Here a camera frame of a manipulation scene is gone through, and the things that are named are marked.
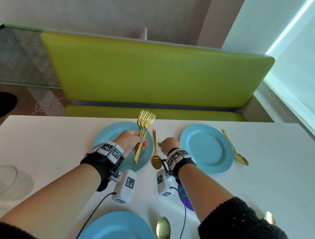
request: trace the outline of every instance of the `glass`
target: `glass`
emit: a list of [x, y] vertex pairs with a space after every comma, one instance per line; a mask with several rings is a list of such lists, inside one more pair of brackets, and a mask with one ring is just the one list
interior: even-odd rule
[[20, 200], [29, 195], [34, 181], [14, 166], [0, 166], [0, 199]]

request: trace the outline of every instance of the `purple coaster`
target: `purple coaster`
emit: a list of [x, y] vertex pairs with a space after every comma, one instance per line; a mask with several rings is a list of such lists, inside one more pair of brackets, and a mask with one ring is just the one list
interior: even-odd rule
[[177, 189], [178, 189], [179, 193], [180, 193], [180, 194], [183, 196], [183, 198], [184, 198], [184, 200], [183, 200], [183, 198], [180, 196], [180, 194], [178, 194], [178, 196], [179, 196], [181, 202], [184, 204], [184, 201], [185, 201], [186, 207], [194, 212], [195, 210], [192, 208], [192, 205], [190, 204], [190, 201], [189, 201], [189, 199], [188, 199], [188, 196], [186, 195], [186, 192], [185, 192], [183, 186], [182, 186], [182, 185], [178, 185], [178, 186], [177, 186]]

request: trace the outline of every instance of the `green bench backrest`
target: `green bench backrest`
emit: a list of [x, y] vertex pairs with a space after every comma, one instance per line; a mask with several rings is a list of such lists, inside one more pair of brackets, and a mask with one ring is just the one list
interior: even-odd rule
[[266, 55], [43, 32], [68, 99], [242, 107], [274, 63]]

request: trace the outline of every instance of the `green bench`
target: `green bench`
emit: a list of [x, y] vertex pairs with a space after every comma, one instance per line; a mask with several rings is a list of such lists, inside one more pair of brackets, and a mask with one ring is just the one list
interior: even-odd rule
[[[68, 106], [64, 116], [137, 118], [149, 105], [157, 119], [244, 121], [234, 111], [274, 64], [266, 55], [135, 39], [41, 37], [67, 99], [87, 104]], [[124, 103], [132, 107], [117, 107]]]

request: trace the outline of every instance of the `wire mesh panel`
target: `wire mesh panel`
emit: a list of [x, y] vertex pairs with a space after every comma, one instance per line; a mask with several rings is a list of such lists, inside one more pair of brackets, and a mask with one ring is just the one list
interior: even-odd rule
[[39, 31], [0, 30], [0, 83], [60, 87]]

